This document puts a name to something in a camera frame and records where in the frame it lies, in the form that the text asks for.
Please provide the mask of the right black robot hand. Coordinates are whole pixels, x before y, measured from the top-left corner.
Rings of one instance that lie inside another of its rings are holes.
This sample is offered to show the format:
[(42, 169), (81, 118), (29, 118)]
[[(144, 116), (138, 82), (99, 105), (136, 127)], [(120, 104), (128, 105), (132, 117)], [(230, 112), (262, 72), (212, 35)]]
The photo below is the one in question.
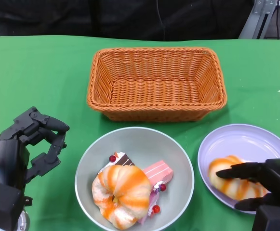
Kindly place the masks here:
[(235, 204), (240, 211), (255, 211), (261, 205), (280, 207), (280, 158), (268, 159), (263, 163), (246, 162), (220, 170), (216, 175), (223, 179), (239, 178), (259, 182), (269, 193), (264, 197), (244, 199)]

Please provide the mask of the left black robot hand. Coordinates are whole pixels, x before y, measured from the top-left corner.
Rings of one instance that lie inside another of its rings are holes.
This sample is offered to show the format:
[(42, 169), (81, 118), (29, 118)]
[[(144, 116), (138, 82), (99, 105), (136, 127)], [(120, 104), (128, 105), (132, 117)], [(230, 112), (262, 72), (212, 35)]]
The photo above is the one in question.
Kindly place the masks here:
[[(36, 176), (44, 176), (58, 166), (58, 156), (67, 146), (67, 131), (67, 124), (40, 113), (36, 107), (15, 118), (13, 125), (0, 134), (0, 183), (24, 191)], [(27, 146), (42, 140), (51, 145), (48, 152), (30, 159)]]

